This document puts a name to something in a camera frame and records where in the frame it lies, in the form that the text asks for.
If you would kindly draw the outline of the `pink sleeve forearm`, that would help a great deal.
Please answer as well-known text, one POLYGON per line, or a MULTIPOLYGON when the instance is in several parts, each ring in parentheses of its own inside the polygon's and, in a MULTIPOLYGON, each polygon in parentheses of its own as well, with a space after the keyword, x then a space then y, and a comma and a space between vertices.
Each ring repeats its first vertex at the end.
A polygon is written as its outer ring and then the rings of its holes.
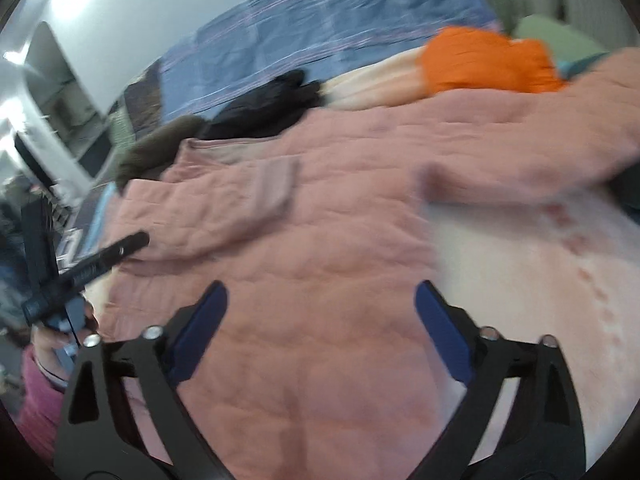
POLYGON ((31 344, 23 352, 22 376, 25 395, 17 428, 30 448, 51 466, 68 374, 56 356, 40 359, 31 344))

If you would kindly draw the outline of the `person left hand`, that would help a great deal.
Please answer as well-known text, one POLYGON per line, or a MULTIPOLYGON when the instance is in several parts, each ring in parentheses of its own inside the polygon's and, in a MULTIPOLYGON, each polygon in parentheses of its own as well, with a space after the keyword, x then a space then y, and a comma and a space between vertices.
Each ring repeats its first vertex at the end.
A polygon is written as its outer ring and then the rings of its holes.
POLYGON ((65 389, 70 372, 62 367, 56 356, 58 350, 63 350, 68 344, 81 344, 88 336, 98 331, 98 321, 94 316, 93 305, 85 301, 85 326, 74 334, 60 333, 42 324, 32 326, 32 348, 34 359, 40 372, 50 380, 56 388, 65 389))

